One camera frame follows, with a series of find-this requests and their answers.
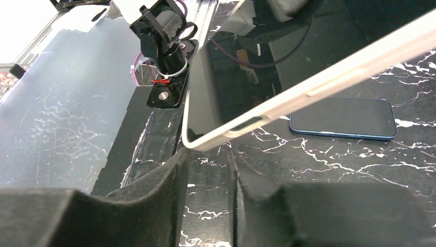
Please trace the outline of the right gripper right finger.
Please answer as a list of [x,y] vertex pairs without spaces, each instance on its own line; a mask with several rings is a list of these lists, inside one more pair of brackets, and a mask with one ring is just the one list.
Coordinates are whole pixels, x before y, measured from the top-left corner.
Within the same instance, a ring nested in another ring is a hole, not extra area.
[[227,156],[233,246],[435,246],[412,193],[382,183],[275,183]]

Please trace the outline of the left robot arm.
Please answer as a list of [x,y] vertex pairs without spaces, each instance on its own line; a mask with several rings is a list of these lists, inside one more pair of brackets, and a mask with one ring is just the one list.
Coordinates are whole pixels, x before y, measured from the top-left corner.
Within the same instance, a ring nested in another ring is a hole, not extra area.
[[113,4],[140,40],[140,53],[154,62],[157,76],[147,105],[179,108],[188,85],[198,42],[198,27],[188,22],[175,1],[114,1]]

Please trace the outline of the blue smartphone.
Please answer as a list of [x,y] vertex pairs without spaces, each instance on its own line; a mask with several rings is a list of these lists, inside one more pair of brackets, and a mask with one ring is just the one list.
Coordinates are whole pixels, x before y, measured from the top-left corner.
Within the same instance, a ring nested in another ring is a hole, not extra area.
[[391,104],[383,99],[326,98],[290,113],[296,134],[392,140],[397,127]]

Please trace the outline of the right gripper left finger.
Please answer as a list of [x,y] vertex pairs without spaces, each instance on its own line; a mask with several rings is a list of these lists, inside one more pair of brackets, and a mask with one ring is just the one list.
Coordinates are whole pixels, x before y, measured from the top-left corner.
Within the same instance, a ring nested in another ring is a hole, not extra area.
[[182,148],[106,196],[2,189],[1,246],[178,246],[188,176]]

